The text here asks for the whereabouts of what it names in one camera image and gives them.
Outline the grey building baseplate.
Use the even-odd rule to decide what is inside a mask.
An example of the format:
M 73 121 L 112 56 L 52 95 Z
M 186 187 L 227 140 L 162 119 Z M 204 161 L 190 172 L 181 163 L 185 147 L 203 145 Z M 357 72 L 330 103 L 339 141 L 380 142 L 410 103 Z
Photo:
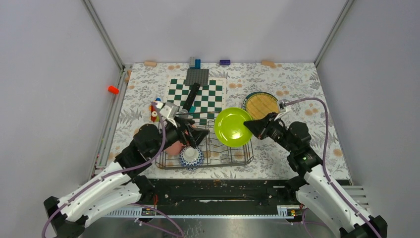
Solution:
M 198 83 L 201 86 L 207 86 L 209 84 L 209 72 L 209 69 L 189 68 L 184 84 L 192 86 Z

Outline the right wooden cork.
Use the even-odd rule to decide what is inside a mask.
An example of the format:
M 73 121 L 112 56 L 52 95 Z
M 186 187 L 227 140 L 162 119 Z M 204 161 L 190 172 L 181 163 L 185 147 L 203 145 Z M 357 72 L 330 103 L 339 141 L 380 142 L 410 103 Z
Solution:
M 270 68 L 277 68 L 277 65 L 275 62 L 269 61 L 269 60 L 262 60 L 261 65 L 268 66 Z

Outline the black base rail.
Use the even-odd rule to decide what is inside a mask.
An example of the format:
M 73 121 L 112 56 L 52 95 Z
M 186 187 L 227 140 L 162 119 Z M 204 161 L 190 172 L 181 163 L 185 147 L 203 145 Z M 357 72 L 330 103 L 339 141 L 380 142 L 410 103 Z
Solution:
M 174 216 L 276 216 L 278 207 L 299 207 L 302 178 L 149 179 L 137 202 Z

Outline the grey blue toy bricks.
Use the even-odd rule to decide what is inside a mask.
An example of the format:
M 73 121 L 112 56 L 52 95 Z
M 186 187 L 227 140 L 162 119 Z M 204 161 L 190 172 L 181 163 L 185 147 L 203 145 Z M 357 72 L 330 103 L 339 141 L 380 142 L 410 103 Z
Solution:
M 201 69 L 201 60 L 195 57 L 189 58 L 189 68 Z

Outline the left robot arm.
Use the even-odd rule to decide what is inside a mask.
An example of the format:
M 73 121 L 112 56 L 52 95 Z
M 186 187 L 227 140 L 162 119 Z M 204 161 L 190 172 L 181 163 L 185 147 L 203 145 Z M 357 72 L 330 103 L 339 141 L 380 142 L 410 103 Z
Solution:
M 130 144 L 102 172 L 66 196 L 44 201 L 48 220 L 42 237 L 51 225 L 58 238 L 77 238 L 97 219 L 125 205 L 152 201 L 154 191 L 146 170 L 165 149 L 176 142 L 196 148 L 209 130 L 194 127 L 192 119 L 176 119 L 158 128 L 145 124 Z

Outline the purple toy brick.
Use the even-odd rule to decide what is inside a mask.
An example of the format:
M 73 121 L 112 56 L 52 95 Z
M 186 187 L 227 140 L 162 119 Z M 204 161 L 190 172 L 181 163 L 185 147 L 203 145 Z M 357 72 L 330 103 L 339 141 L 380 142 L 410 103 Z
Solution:
M 221 59 L 220 61 L 219 61 L 219 64 L 220 65 L 231 65 L 231 61 L 230 60 L 227 60 L 227 59 Z

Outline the colourful toy block stack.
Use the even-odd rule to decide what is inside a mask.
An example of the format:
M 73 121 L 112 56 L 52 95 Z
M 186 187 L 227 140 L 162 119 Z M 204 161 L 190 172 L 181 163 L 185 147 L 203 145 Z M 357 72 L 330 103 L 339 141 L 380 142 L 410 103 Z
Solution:
M 154 108 L 153 104 L 151 104 L 151 105 L 149 106 L 149 111 L 150 111 L 150 120 L 151 120 L 152 122 L 159 122 L 159 116 L 158 116 L 158 113 L 157 113 L 157 111 L 155 110 L 155 108 Z

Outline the large pink mug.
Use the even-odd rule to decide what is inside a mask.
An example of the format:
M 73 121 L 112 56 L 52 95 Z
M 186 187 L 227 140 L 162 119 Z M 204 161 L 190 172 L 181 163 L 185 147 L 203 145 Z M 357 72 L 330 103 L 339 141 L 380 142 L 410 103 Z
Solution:
M 184 145 L 180 141 L 176 141 L 169 147 L 165 149 L 165 152 L 171 156 L 179 155 L 183 149 Z

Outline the left wooden cork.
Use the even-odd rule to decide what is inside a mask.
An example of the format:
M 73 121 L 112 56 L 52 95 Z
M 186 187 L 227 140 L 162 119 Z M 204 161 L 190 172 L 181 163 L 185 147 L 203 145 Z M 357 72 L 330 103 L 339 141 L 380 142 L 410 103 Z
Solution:
M 157 63 L 154 62 L 154 61 L 144 61 L 144 66 L 147 66 L 147 67 L 156 67 L 157 66 Z

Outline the blue white patterned bowl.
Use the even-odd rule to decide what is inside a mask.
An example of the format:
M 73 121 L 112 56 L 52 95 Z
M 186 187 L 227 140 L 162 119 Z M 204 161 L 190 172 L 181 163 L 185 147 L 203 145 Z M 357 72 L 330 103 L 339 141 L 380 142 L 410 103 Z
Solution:
M 180 164 L 188 170 L 195 170 L 204 163 L 204 154 L 200 148 L 185 147 L 180 153 Z

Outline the black microphone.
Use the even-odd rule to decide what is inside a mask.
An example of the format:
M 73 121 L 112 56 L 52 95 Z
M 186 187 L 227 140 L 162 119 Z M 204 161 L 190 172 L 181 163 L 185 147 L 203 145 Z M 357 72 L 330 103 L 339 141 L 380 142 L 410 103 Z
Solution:
M 181 118 L 187 118 L 189 113 L 190 113 L 190 109 L 194 103 L 195 97 L 197 96 L 199 89 L 200 89 L 200 84 L 199 83 L 194 83 L 192 85 L 192 88 L 187 96 L 187 99 L 181 109 L 181 111 L 179 112 L 178 116 Z

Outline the wooden cork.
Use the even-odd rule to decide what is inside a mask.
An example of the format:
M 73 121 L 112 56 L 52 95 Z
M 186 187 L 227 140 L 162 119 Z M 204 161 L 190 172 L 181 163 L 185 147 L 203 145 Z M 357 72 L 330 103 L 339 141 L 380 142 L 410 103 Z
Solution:
M 157 66 L 157 63 L 154 62 L 154 61 L 144 61 L 144 66 L 147 66 L 147 67 L 156 67 Z
M 268 66 L 270 68 L 277 68 L 277 65 L 275 62 L 269 61 L 269 60 L 262 60 L 261 65 Z

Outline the lime green plate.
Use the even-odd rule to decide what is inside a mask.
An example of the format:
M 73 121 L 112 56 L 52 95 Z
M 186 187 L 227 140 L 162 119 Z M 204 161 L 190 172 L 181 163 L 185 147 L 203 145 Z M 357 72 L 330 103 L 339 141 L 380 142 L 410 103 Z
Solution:
M 252 117 L 244 109 L 231 107 L 222 110 L 214 121 L 214 133 L 218 140 L 229 147 L 248 143 L 253 134 L 244 126 Z

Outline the orange cylinder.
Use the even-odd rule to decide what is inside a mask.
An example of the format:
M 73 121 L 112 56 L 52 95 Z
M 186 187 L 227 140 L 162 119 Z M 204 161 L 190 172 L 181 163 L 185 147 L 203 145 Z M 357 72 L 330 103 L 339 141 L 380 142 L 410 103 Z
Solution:
M 114 95 L 118 95 L 119 94 L 119 89 L 116 88 L 116 87 L 114 87 L 114 86 L 109 86 L 107 90 L 108 90 L 108 92 L 110 92 L 110 93 L 112 93 Z

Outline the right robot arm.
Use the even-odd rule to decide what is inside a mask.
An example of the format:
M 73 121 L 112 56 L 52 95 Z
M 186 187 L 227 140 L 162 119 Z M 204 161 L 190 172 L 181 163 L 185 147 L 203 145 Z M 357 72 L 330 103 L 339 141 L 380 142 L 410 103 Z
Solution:
M 320 156 L 310 146 L 307 125 L 295 121 L 284 126 L 277 114 L 244 122 L 258 139 L 270 138 L 289 152 L 287 161 L 298 175 L 287 181 L 284 198 L 290 204 L 303 204 L 337 238 L 385 238 L 388 224 L 372 216 L 326 170 Z

